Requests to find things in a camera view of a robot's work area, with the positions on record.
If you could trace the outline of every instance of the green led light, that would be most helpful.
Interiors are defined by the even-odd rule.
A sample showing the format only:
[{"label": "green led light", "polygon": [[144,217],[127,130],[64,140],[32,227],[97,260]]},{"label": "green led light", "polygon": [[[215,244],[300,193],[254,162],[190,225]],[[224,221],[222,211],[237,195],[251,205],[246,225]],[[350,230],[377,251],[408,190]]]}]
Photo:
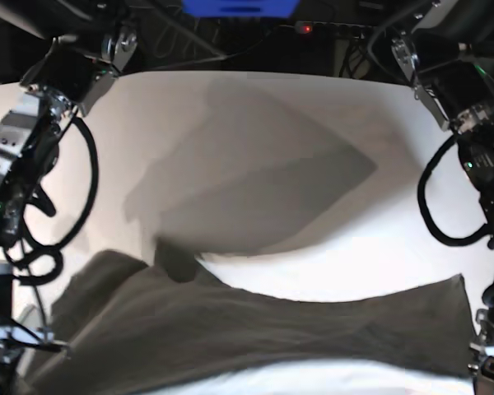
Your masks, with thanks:
[{"label": "green led light", "polygon": [[482,75],[485,75],[487,74],[487,72],[485,70],[483,70],[480,66],[478,66],[477,64],[474,65],[476,67],[476,69],[479,71],[480,74]]}]

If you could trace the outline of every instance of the white table surface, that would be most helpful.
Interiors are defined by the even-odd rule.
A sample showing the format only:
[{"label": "white table surface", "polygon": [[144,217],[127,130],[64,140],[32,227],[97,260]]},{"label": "white table surface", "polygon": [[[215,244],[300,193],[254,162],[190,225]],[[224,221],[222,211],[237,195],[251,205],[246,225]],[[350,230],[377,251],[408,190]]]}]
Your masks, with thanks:
[{"label": "white table surface", "polygon": [[[0,86],[0,119],[16,103]],[[86,119],[100,153],[94,211],[64,251],[66,270],[42,287],[53,301],[102,249],[151,261],[153,240],[252,258],[213,256],[224,282],[295,300],[356,300],[463,273],[473,309],[491,282],[486,240],[435,241],[416,184],[448,137],[406,87],[247,72],[156,72],[124,77]],[[44,186],[58,208],[28,212],[56,241],[82,209],[84,142],[70,131]],[[484,221],[453,150],[428,186],[436,222],[465,236]],[[42,271],[47,262],[39,263]],[[31,300],[16,293],[16,312]]]}]

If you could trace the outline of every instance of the white backdrop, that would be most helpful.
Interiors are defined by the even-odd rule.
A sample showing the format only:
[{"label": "white backdrop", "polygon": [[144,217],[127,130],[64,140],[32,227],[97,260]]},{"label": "white backdrop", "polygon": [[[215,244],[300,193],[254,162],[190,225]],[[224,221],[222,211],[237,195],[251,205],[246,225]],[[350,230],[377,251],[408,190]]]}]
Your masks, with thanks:
[{"label": "white backdrop", "polygon": [[[16,86],[0,86],[0,118],[18,95]],[[99,197],[64,251],[65,275],[42,287],[48,302],[102,249],[150,262],[158,235],[256,255],[211,256],[206,264],[228,284],[290,299],[355,300],[461,272],[476,309],[492,280],[486,240],[449,249],[422,222],[417,180],[448,135],[406,87],[266,73],[145,73],[118,81],[86,122],[100,153]],[[44,180],[57,218],[28,213],[39,239],[66,233],[89,177],[85,145],[71,131]],[[483,223],[454,150],[427,196],[450,235]],[[16,311],[30,298],[18,291]]]}]

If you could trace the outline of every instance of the dark gray cloth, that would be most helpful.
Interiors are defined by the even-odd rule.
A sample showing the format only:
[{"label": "dark gray cloth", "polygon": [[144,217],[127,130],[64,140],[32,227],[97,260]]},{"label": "dark gray cloth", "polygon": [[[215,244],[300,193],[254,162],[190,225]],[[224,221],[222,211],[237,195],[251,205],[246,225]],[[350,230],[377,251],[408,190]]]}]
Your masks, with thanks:
[{"label": "dark gray cloth", "polygon": [[140,393],[327,358],[467,377],[473,338],[461,276],[380,298],[305,303],[231,288],[203,267],[193,281],[174,282],[163,267],[114,252],[74,279],[54,305],[54,327],[73,353],[35,358],[26,381],[41,395]]}]

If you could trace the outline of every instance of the blue object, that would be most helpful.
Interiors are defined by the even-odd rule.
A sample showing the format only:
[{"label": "blue object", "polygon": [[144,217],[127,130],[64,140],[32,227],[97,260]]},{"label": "blue object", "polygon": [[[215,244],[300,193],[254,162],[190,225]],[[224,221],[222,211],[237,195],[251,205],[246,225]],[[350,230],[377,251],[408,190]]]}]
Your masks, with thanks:
[{"label": "blue object", "polygon": [[184,0],[184,11],[201,17],[288,18],[300,0]]}]

